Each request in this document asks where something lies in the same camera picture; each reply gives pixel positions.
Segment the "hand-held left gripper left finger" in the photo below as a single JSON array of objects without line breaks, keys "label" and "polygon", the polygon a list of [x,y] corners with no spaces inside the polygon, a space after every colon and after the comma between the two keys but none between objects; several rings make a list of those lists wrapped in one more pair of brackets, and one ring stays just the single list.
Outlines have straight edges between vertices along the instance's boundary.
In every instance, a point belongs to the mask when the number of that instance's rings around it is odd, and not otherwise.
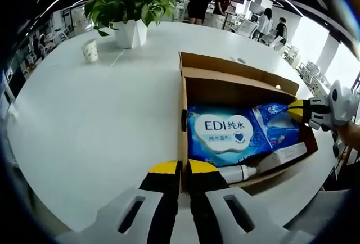
[{"label": "hand-held left gripper left finger", "polygon": [[153,166],[138,188],[123,191],[97,212],[80,232],[69,231],[58,243],[169,243],[178,212],[182,163]]}]

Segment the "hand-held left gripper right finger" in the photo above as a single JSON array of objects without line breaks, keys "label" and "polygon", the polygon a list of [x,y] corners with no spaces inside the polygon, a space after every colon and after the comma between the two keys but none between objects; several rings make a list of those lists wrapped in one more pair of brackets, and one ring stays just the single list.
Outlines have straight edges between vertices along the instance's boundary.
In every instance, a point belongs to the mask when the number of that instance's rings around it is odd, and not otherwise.
[{"label": "hand-held left gripper right finger", "polygon": [[200,243],[311,243],[313,235],[276,224],[268,209],[218,168],[190,159],[187,192]]}]

